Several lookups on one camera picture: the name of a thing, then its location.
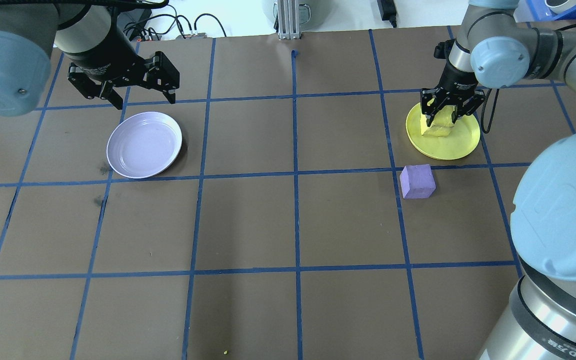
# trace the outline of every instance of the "purple cube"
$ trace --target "purple cube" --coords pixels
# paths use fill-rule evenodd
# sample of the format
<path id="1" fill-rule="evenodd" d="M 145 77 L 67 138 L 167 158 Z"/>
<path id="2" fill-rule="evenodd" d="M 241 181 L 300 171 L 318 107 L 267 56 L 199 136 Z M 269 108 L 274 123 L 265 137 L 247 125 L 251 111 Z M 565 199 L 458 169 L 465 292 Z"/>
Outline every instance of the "purple cube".
<path id="1" fill-rule="evenodd" d="M 426 199 L 437 188 L 430 164 L 404 166 L 399 179 L 404 199 Z"/>

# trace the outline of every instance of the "dark stain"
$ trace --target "dark stain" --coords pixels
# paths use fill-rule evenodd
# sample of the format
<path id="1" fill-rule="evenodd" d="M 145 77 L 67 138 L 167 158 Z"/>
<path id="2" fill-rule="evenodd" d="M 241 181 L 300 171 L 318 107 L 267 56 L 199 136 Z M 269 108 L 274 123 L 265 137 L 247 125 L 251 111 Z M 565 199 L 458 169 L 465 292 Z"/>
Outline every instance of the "dark stain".
<path id="1" fill-rule="evenodd" d="M 108 164 L 103 164 L 99 168 L 99 174 L 108 175 L 109 172 L 110 172 L 110 166 Z"/>
<path id="2" fill-rule="evenodd" d="M 101 206 L 104 204 L 104 196 L 100 194 L 99 196 L 94 198 L 92 202 L 94 203 L 94 205 L 96 205 L 96 207 L 101 208 Z"/>

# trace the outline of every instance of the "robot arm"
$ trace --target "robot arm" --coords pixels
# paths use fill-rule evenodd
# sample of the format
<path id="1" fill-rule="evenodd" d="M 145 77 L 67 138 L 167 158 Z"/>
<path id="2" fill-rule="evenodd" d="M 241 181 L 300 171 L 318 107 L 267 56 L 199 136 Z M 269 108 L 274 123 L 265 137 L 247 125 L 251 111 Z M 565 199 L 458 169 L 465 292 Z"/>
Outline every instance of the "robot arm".
<path id="1" fill-rule="evenodd" d="M 470 0 L 455 41 L 438 45 L 446 59 L 439 84 L 422 89 L 421 107 L 430 126 L 439 110 L 455 106 L 453 122 L 484 101 L 478 84 L 498 89 L 522 78 L 565 82 L 576 92 L 576 32 L 517 27 L 519 0 Z"/>
<path id="2" fill-rule="evenodd" d="M 114 87 L 137 85 L 176 100 L 179 71 L 161 51 L 144 59 L 103 6 L 0 5 L 0 115 L 32 111 L 50 73 L 53 43 L 72 62 L 68 80 L 88 99 L 121 109 Z"/>

